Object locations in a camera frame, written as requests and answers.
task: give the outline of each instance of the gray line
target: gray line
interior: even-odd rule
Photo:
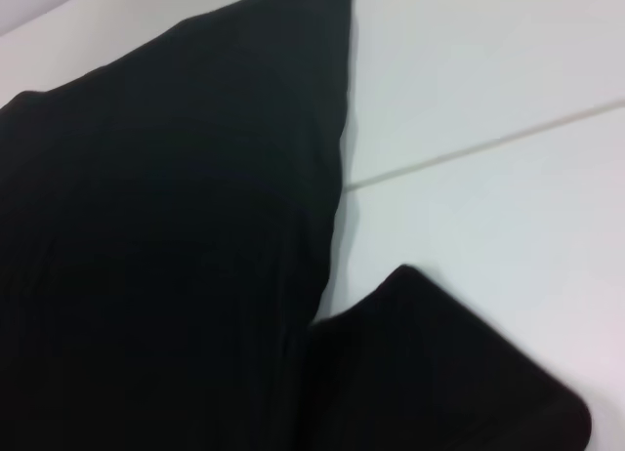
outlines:
[[[501,145],[510,144],[520,139],[525,139],[526,137],[535,136],[536,134],[540,134],[542,132],[558,129],[559,127],[583,121],[591,117],[601,116],[602,114],[613,112],[616,109],[620,109],[622,107],[625,107],[625,99],[591,107],[580,112],[569,114],[568,116],[556,119],[554,121],[545,122],[543,124],[539,124],[537,126],[533,126],[528,129],[524,129],[522,131],[500,137],[499,139],[495,139],[494,141],[469,146],[467,148],[463,148],[462,150],[452,151],[451,153],[445,153],[444,155],[438,156],[436,158],[422,161],[421,163],[406,166],[404,168],[399,168],[398,170],[383,173],[381,175],[367,178],[362,181],[357,181],[355,183],[346,184],[344,192],[351,192],[353,190],[362,189],[363,187],[368,187],[370,185],[378,185],[379,183],[393,180],[395,178],[400,178],[402,176],[409,175],[410,173],[416,173],[427,168],[432,168],[433,166],[440,165],[442,163],[447,163],[449,161],[457,160],[465,156],[488,151]]]

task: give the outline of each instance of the black fabric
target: black fabric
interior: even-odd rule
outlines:
[[[350,24],[244,0],[2,109],[0,449],[287,446]]]
[[[0,449],[582,449],[579,399],[407,269],[309,328],[351,4],[244,0],[0,111]]]
[[[584,402],[414,268],[310,332],[299,451],[583,451]]]

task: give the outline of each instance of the black pillow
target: black pillow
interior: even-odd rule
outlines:
[[[584,402],[417,270],[311,328],[298,451],[583,451]]]
[[[290,444],[351,4],[244,0],[0,111],[1,449]]]

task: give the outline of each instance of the dark textile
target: dark textile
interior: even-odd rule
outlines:
[[[415,347],[434,288],[309,332],[351,4],[244,0],[0,111],[0,449],[447,450],[523,421],[526,449],[581,449],[552,428],[583,405],[492,332]],[[484,369],[452,379],[455,354]]]
[[[311,329],[298,451],[582,451],[585,404],[417,270]]]

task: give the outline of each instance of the white background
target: white background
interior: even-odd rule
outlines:
[[[0,37],[0,105],[233,1],[71,0]],[[586,399],[592,451],[625,449],[622,1],[355,0],[321,307],[421,267]]]

